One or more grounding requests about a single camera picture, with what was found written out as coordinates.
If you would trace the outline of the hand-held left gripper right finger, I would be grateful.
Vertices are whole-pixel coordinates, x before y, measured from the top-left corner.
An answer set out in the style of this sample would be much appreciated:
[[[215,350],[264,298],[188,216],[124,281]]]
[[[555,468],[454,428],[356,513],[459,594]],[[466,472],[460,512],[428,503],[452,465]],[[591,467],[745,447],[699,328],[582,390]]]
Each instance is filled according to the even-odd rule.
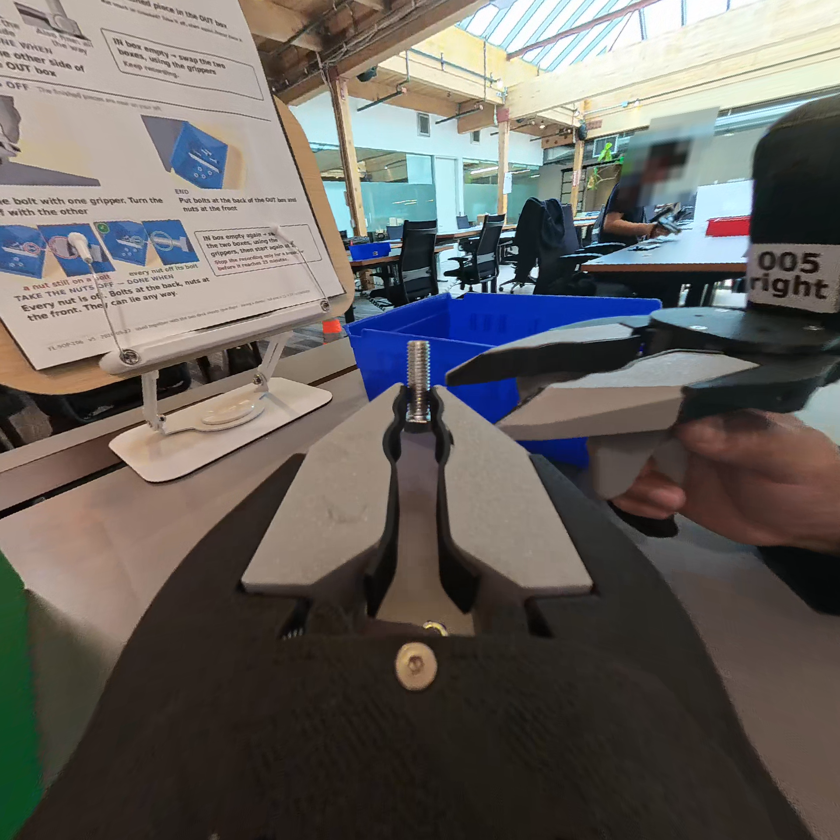
[[[592,593],[530,454],[443,386],[429,394],[440,582],[462,613]]]

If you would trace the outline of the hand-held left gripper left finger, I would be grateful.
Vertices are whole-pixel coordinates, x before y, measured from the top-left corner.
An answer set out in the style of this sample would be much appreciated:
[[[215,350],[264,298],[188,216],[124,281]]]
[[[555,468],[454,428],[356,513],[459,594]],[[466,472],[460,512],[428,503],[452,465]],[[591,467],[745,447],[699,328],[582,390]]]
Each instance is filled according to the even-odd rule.
[[[249,594],[379,612],[396,571],[403,385],[313,444],[241,578]]]

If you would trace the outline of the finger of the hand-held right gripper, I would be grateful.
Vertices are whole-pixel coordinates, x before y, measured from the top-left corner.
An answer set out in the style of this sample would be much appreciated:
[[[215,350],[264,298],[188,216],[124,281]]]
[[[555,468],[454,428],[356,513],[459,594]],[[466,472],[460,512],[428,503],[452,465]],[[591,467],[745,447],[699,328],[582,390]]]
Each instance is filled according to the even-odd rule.
[[[497,426],[518,441],[663,431],[677,422],[684,388],[756,367],[722,353],[657,353],[616,371],[547,385]]]
[[[448,371],[446,385],[475,385],[508,379],[559,382],[615,371],[635,361],[642,347],[640,318],[580,322],[491,348]]]

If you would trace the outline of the blue plastic bin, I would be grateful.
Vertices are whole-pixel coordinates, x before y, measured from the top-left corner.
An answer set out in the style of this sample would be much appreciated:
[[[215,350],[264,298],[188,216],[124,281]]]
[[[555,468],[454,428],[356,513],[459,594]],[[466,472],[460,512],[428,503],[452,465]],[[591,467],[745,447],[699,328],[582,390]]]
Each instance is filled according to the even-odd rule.
[[[381,312],[346,325],[355,360],[370,401],[393,384],[407,382],[406,346],[413,340],[428,341],[431,385],[445,385],[448,371],[497,347],[529,340],[555,329],[575,327],[591,320],[609,326],[614,321],[644,317],[662,308],[658,299],[616,297],[565,297],[467,293],[427,297],[408,305]],[[627,349],[612,351],[600,345],[605,339],[581,343],[572,361],[583,363],[572,376],[608,371],[604,360],[612,359],[613,370],[633,361],[641,340],[631,336]],[[468,407],[492,424],[508,415],[520,402],[517,377],[520,366],[509,366],[513,378],[471,382],[447,387]],[[549,438],[548,442],[524,444],[537,454],[561,463],[584,468],[588,465],[585,436]]]

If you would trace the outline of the silver hex bolt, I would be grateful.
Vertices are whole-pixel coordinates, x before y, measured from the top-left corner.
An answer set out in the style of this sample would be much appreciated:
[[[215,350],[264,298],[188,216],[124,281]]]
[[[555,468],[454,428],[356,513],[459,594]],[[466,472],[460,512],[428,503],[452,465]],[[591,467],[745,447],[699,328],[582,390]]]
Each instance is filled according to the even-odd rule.
[[[430,349],[425,340],[411,340],[406,346],[406,431],[413,434],[428,429],[430,406]]]

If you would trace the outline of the green plastic bin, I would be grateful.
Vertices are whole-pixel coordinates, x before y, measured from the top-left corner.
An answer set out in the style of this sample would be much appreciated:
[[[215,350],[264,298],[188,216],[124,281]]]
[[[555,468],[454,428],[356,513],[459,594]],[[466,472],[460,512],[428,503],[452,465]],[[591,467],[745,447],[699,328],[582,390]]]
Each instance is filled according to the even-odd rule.
[[[14,838],[43,793],[24,583],[1,557],[1,838]]]

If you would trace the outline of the person's right forearm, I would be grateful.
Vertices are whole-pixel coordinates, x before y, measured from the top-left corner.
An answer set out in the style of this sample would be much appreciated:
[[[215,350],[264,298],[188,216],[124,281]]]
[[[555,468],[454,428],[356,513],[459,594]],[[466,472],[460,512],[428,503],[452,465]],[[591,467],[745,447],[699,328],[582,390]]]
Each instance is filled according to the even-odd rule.
[[[764,565],[814,611],[839,616],[839,558],[795,547],[758,547]]]

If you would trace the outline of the person's right hand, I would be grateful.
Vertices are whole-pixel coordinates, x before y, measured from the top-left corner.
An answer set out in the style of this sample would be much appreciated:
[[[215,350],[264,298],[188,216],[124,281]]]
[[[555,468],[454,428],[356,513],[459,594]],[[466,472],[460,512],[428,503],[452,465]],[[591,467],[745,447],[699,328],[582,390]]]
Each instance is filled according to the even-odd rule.
[[[736,543],[837,557],[839,454],[790,414],[740,411],[677,426],[688,454],[681,483],[648,461],[612,500],[641,518],[680,515]]]

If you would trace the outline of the black hanging jacket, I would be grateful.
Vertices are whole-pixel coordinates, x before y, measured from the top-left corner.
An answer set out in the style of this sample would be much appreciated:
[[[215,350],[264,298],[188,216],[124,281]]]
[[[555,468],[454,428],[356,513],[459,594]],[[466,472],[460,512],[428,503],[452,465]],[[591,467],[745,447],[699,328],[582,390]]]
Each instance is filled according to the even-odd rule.
[[[530,197],[520,211],[513,244],[518,250],[514,280],[527,284],[533,268],[534,296],[562,295],[571,286],[580,241],[572,205],[556,198]]]

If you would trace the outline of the black office chair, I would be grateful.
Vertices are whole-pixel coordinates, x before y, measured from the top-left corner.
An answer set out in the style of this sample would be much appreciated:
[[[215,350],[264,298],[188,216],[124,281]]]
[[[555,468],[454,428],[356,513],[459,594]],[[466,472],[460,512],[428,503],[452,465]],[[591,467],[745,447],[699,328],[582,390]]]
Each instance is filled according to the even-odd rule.
[[[487,215],[480,230],[477,245],[458,258],[458,267],[447,270],[444,277],[458,281],[464,291],[468,287],[480,286],[482,292],[497,292],[499,274],[498,246],[505,223],[505,214]]]
[[[436,219],[404,222],[396,277],[388,295],[388,300],[394,307],[405,306],[438,294],[435,255],[437,232]]]

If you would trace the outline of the grey side desk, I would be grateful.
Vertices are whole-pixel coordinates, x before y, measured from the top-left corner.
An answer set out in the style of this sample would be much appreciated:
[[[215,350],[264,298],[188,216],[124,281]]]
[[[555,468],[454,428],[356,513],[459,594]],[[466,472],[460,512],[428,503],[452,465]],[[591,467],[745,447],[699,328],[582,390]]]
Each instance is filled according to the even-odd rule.
[[[652,248],[634,246],[587,261],[582,271],[642,296],[652,292],[665,308],[707,307],[721,287],[744,277],[748,236],[706,236],[688,230],[665,237]]]

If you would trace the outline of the printed instruction sheet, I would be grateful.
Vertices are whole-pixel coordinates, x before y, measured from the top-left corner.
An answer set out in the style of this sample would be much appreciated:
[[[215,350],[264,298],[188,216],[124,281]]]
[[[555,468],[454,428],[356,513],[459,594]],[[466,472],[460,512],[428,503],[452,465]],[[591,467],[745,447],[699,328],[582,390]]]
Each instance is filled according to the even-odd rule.
[[[37,370],[343,292],[238,2],[2,2],[2,322]]]

